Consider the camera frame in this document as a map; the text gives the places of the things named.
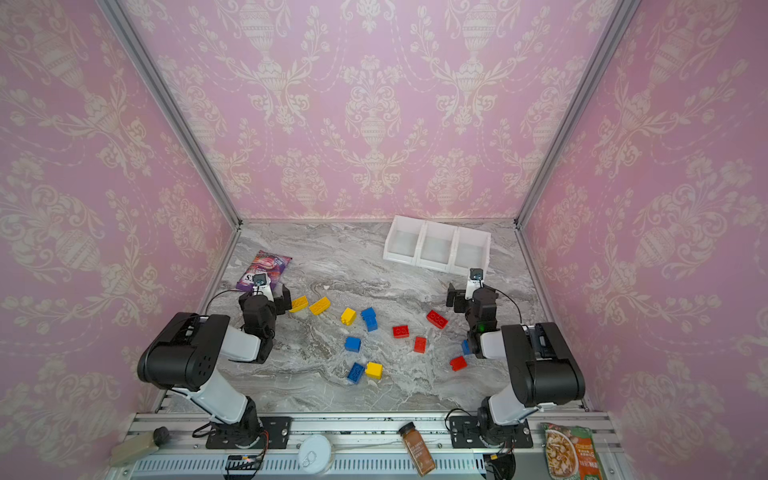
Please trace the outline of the white bin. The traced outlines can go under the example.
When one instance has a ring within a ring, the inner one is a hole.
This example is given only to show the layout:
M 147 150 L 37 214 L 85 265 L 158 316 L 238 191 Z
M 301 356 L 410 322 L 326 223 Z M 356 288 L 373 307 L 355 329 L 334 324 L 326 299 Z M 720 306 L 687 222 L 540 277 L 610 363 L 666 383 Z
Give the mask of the white bin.
M 453 242 L 449 271 L 468 276 L 471 269 L 488 270 L 491 234 L 489 232 L 459 227 Z
M 425 226 L 425 220 L 395 216 L 384 243 L 383 259 L 414 265 L 417 247 Z
M 416 265 L 447 272 L 453 251 L 453 240 L 458 228 L 454 225 L 427 221 L 421 246 L 416 252 Z

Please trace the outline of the blue long lego brick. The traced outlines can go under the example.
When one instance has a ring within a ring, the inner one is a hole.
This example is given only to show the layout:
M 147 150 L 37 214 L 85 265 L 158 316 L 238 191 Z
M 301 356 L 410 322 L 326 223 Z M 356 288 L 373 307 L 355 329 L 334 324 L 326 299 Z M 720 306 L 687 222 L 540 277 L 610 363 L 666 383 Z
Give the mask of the blue long lego brick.
M 364 316 L 363 320 L 368 332 L 373 332 L 378 329 L 378 323 L 375 316 Z

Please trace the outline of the red arch lego brick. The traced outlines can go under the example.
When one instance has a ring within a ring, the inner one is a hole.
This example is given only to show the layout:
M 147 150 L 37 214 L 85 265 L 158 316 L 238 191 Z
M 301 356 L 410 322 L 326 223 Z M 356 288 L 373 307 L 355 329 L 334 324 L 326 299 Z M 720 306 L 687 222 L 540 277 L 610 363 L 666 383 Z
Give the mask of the red arch lego brick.
M 426 319 L 431 325 L 440 330 L 444 329 L 448 324 L 447 319 L 434 310 L 430 310 L 426 314 Z

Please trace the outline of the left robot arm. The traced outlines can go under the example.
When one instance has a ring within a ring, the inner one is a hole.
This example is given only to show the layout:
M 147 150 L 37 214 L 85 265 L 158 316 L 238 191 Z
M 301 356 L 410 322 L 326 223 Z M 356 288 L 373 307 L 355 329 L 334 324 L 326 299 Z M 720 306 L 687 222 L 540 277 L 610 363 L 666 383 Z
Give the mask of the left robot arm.
M 168 390 L 209 415 L 192 436 L 208 449 L 283 450 L 292 419 L 262 417 L 255 401 L 238 391 L 217 369 L 221 357 L 242 364 L 263 364 L 274 347 L 276 320 L 292 307 L 290 290 L 275 295 L 254 287 L 238 303 L 244 325 L 230 317 L 179 312 L 144 351 L 137 365 L 140 381 Z

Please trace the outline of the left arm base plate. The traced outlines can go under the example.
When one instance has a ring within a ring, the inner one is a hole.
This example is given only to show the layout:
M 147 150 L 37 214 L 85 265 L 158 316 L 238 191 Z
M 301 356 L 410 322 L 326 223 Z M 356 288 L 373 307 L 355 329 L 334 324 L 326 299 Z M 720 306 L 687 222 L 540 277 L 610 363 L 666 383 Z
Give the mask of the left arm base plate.
M 255 433 L 235 434 L 218 428 L 208 436 L 205 447 L 211 450 L 284 450 L 290 438 L 292 420 L 290 416 L 262 416 Z

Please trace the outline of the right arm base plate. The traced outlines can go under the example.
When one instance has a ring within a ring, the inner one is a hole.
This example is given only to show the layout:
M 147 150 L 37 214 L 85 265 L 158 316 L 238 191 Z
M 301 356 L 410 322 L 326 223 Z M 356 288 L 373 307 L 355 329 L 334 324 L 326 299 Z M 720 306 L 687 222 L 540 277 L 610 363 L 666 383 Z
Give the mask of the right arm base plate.
M 453 448 L 527 449 L 534 446 L 528 422 L 496 426 L 484 424 L 477 416 L 451 416 L 447 420 Z

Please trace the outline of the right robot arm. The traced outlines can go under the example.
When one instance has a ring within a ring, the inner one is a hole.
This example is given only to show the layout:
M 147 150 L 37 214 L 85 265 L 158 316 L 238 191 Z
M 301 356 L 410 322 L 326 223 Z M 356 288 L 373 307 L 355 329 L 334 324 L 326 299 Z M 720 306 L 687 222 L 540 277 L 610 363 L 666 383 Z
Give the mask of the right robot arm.
M 446 305 L 465 316 L 472 355 L 507 364 L 507 384 L 483 399 L 475 415 L 480 440 L 527 448 L 528 418 L 547 406 L 583 399 L 586 381 L 556 323 L 499 325 L 498 297 L 498 290 L 477 283 L 465 289 L 450 285 Z

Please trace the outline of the yellow long lego brick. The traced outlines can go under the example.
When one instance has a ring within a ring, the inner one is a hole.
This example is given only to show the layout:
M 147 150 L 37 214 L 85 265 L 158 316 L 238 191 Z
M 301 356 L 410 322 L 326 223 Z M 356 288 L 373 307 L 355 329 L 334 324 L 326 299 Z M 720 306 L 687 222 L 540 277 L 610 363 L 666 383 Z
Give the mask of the yellow long lego brick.
M 290 312 L 291 313 L 297 313 L 297 312 L 300 312 L 302 310 L 307 309 L 308 306 L 309 306 L 309 301 L 308 301 L 307 297 L 306 296 L 301 296 L 301 297 L 299 297 L 297 299 L 294 299 L 292 301 Z

